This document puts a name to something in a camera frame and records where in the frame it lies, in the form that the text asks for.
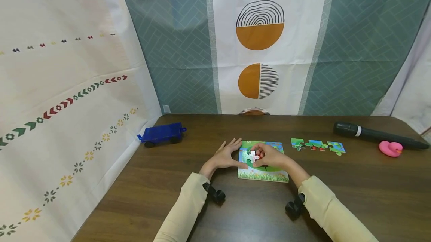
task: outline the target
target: person's left hand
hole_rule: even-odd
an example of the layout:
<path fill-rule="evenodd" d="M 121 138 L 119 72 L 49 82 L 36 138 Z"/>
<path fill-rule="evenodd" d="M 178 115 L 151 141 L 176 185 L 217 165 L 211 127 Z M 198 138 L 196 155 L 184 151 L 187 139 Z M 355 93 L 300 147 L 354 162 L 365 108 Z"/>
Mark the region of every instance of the person's left hand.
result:
<path fill-rule="evenodd" d="M 209 159 L 203 166 L 199 174 L 204 175 L 208 179 L 211 179 L 213 173 L 218 168 L 228 167 L 239 167 L 242 169 L 248 169 L 246 163 L 238 162 L 232 159 L 232 152 L 238 150 L 242 145 L 242 139 L 236 140 L 235 138 L 226 145 L 224 141 L 218 151 L 215 152 L 214 156 Z"/>

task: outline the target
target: person's right hand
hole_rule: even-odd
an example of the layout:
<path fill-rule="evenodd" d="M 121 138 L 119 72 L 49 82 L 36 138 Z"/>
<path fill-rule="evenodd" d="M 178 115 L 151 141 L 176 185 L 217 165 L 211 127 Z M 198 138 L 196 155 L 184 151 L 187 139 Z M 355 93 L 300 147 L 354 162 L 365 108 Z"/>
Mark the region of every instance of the person's right hand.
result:
<path fill-rule="evenodd" d="M 253 167 L 268 165 L 283 169 L 286 159 L 289 159 L 289 157 L 279 152 L 277 149 L 263 143 L 255 144 L 251 150 L 256 151 L 256 155 L 261 157 L 260 160 L 253 163 Z"/>

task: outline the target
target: cream sleeve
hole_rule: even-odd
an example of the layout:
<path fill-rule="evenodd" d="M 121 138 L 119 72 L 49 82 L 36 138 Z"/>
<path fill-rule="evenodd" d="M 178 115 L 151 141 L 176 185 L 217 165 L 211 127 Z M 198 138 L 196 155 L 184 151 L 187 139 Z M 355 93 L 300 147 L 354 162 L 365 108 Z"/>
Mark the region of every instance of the cream sleeve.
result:
<path fill-rule="evenodd" d="M 196 217 L 207 199 L 202 185 L 210 181 L 199 174 L 190 174 L 180 196 L 154 238 L 154 242 L 186 242 Z"/>
<path fill-rule="evenodd" d="M 320 179 L 305 180 L 298 189 L 305 207 L 334 242 L 376 242 L 377 239 Z"/>

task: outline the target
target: teal patterned curtain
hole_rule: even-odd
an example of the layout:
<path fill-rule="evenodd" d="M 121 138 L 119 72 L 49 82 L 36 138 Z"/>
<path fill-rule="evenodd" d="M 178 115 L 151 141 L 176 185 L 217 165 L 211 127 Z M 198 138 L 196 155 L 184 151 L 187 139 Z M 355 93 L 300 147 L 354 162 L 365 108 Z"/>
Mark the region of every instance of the teal patterned curtain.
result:
<path fill-rule="evenodd" d="M 208 0 L 126 0 L 161 105 L 217 114 Z M 430 0 L 332 0 L 305 115 L 370 115 L 403 65 Z"/>

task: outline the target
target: puzzle piece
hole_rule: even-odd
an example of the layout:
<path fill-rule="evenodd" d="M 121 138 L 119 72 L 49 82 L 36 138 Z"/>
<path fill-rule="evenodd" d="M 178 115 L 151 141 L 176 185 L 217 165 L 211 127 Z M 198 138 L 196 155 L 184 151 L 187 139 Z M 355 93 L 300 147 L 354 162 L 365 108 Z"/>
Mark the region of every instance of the puzzle piece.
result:
<path fill-rule="evenodd" d="M 341 153 L 346 153 L 346 150 L 343 147 L 343 144 L 340 142 L 328 141 L 329 150 L 335 152 L 338 156 L 341 156 Z"/>
<path fill-rule="evenodd" d="M 250 161 L 250 163 L 254 163 L 257 160 L 260 160 L 260 157 L 256 155 L 255 151 L 243 150 L 243 160 L 245 161 L 245 163 L 249 163 L 248 161 Z"/>
<path fill-rule="evenodd" d="M 325 151 L 324 149 L 328 148 L 328 145 L 324 144 L 320 140 L 308 140 L 308 143 L 305 144 L 307 147 L 310 147 L 312 150 L 316 150 L 319 148 L 320 151 Z"/>
<path fill-rule="evenodd" d="M 305 148 L 304 139 L 290 138 L 290 142 L 292 143 L 292 148 L 296 148 L 298 151 Z"/>

